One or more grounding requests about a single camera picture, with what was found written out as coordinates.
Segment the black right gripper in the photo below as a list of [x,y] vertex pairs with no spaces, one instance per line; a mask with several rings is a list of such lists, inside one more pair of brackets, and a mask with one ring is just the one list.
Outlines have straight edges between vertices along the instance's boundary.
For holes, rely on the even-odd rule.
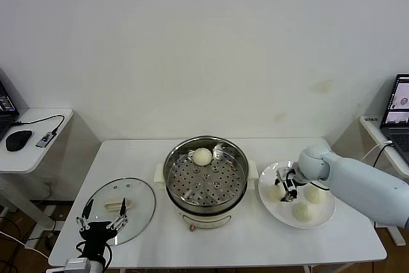
[[280,178],[276,178],[274,185],[284,187],[284,194],[280,199],[280,202],[292,202],[297,199],[298,192],[297,189],[303,186],[302,183],[298,183],[293,177],[284,178],[283,181]]

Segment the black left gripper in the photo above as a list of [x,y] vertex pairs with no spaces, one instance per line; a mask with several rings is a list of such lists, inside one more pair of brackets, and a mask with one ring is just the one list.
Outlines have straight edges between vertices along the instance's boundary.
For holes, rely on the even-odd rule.
[[103,258],[105,245],[116,236],[116,231],[121,231],[128,222],[127,201],[123,198],[118,217],[113,222],[90,222],[88,219],[91,213],[94,199],[90,199],[82,210],[82,214],[76,217],[79,227],[79,234],[85,241],[82,250],[82,257],[88,259]]

